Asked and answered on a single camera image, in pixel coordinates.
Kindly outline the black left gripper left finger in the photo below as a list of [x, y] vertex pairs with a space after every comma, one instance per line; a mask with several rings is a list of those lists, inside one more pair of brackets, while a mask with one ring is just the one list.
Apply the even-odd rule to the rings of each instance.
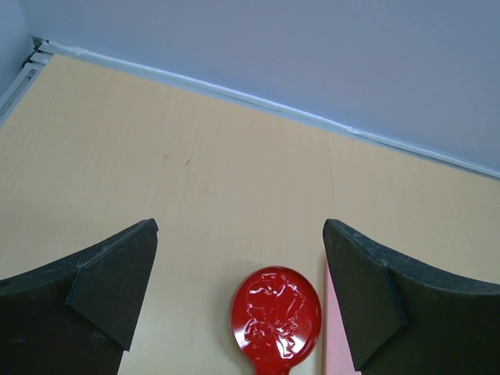
[[154, 219], [1, 281], [3, 374], [116, 374], [158, 245]]

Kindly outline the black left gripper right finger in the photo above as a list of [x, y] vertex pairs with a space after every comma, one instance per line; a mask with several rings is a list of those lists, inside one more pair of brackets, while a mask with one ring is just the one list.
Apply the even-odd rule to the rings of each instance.
[[364, 374], [496, 374], [499, 286], [440, 270], [328, 220], [323, 242]]

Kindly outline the red embossed tin lid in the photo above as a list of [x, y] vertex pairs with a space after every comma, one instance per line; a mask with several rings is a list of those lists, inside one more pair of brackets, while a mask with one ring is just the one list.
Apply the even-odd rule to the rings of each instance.
[[251, 273], [232, 298], [230, 328], [255, 374], [289, 374], [309, 357], [321, 326], [316, 290], [284, 266]]

